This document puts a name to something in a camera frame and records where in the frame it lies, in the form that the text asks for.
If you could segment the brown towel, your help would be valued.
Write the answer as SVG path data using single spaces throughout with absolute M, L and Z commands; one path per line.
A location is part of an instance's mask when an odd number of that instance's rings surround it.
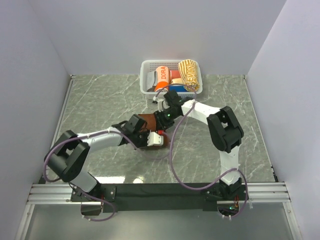
M 158 132 L 156 117 L 153 113 L 140 113 L 138 115 L 146 121 L 146 124 L 144 126 L 145 129 L 151 132 Z M 162 136 L 163 136 L 163 145 L 151 146 L 149 147 L 149 149 L 155 150 L 155 149 L 164 149 L 165 147 L 168 147 L 170 144 L 168 136 L 164 134 Z

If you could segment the yellow striped Doraemon towel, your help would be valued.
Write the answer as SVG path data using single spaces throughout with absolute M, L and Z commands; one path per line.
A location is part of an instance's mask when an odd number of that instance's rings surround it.
M 198 91 L 200 83 L 198 80 L 198 64 L 195 60 L 185 59 L 178 63 L 178 71 L 182 80 L 183 87 L 188 92 Z

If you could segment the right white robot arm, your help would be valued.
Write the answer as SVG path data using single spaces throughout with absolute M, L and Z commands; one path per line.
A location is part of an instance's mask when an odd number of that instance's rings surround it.
M 187 117 L 208 126 L 211 141 L 220 156 L 220 177 L 214 182 L 199 187 L 217 201 L 232 200 L 242 192 L 242 176 L 239 170 L 239 150 L 244 131 L 233 110 L 209 106 L 193 98 L 181 98 L 174 90 L 167 92 L 164 99 L 154 97 L 158 110 L 154 112 L 157 130 L 167 130 L 175 119 Z

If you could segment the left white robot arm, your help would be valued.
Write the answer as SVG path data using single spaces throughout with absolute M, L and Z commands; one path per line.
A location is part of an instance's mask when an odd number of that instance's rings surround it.
M 101 199 L 101 184 L 83 170 L 88 154 L 129 143 L 133 143 L 135 149 L 145 148 L 147 137 L 156 126 L 153 114 L 134 114 L 129 120 L 101 131 L 77 134 L 68 130 L 45 156 L 43 178 L 51 183 L 58 180 L 69 183 L 74 186 L 76 193 L 82 191 L 89 201 Z

